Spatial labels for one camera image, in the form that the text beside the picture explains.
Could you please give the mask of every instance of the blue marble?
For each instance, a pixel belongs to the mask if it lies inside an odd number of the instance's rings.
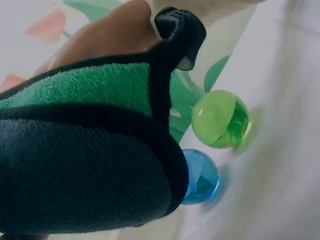
[[[210,199],[218,188],[218,169],[214,161],[201,151],[184,149],[183,154],[189,170],[189,185],[182,204],[202,203]]]

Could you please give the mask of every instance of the glass marble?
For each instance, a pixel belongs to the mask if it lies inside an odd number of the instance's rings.
[[[201,151],[184,149],[189,170],[189,185],[183,205],[202,203],[215,193],[219,185],[219,172],[212,159]]]
[[[213,148],[237,145],[246,134],[249,114],[246,105],[232,92],[206,93],[192,110],[192,128],[197,138]]]

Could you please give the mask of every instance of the white sheet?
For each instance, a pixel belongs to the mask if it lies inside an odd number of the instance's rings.
[[[200,207],[185,208],[180,239],[320,238],[319,63],[319,0],[258,6],[213,89],[237,94],[253,124],[257,113],[263,121],[241,155],[204,146],[190,128],[184,135],[183,148],[228,166],[230,185],[197,229]]]

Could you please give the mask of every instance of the black clip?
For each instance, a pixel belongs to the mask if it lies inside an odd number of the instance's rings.
[[[154,23],[165,41],[160,57],[174,68],[192,70],[207,36],[202,22],[188,10],[170,7],[160,12],[154,18]]]

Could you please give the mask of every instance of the green marble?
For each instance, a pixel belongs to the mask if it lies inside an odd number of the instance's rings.
[[[241,142],[248,123],[249,114],[245,104],[225,90],[206,93],[192,111],[195,135],[213,148],[228,148]]]

